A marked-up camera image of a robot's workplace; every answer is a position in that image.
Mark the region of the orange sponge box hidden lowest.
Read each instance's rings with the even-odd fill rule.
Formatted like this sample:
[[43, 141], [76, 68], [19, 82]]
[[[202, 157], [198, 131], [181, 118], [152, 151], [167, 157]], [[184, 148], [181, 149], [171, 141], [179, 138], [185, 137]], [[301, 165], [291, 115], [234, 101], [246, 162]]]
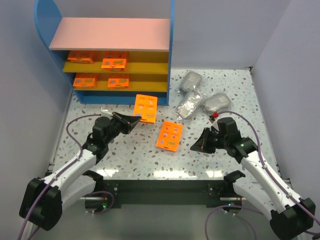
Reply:
[[156, 142], [156, 147], [176, 152], [183, 132], [183, 127], [184, 126], [179, 123], [164, 121]]

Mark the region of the orange sponge box bottom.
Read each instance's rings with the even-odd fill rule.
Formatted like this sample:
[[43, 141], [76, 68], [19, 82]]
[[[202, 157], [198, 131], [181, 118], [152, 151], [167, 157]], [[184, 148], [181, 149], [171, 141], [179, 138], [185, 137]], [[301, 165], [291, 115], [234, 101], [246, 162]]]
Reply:
[[105, 51], [101, 69], [106, 72], [124, 72], [127, 70], [128, 56], [127, 51]]

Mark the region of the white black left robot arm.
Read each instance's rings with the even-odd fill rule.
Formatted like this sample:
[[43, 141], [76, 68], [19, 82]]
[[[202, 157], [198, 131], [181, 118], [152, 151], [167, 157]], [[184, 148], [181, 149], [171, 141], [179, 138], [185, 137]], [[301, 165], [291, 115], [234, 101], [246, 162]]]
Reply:
[[109, 143], [119, 134], [128, 135], [140, 116], [113, 112], [111, 117], [96, 115], [92, 132], [79, 151], [65, 165], [44, 178], [32, 179], [25, 190], [19, 216], [45, 231], [60, 220], [63, 211], [79, 198], [92, 194], [103, 177], [91, 170], [109, 151]]

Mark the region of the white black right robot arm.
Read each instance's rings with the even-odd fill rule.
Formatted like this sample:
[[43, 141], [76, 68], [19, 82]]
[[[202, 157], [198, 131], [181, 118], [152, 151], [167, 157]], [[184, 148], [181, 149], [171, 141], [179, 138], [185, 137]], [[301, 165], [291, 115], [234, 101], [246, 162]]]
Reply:
[[241, 136], [233, 118], [224, 117], [216, 121], [216, 126], [204, 128], [190, 149], [206, 154], [225, 150], [242, 165], [256, 183], [247, 182], [245, 174], [239, 170], [225, 175], [225, 183], [268, 219], [279, 239], [291, 240], [313, 227], [316, 205], [284, 182], [265, 160], [259, 147], [257, 141]]

